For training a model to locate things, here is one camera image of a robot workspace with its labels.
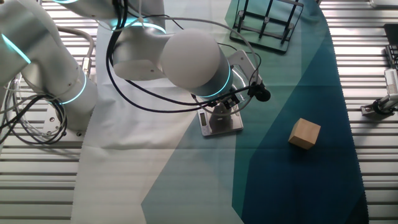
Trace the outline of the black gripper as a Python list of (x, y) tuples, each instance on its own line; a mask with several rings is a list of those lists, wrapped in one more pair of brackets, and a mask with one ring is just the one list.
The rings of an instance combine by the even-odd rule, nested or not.
[(240, 103), (236, 94), (228, 95), (217, 100), (216, 98), (220, 96), (221, 95), (215, 95), (209, 98), (204, 98), (205, 101), (210, 101), (205, 105), (205, 108), (211, 108), (214, 110), (230, 110), (232, 107)]

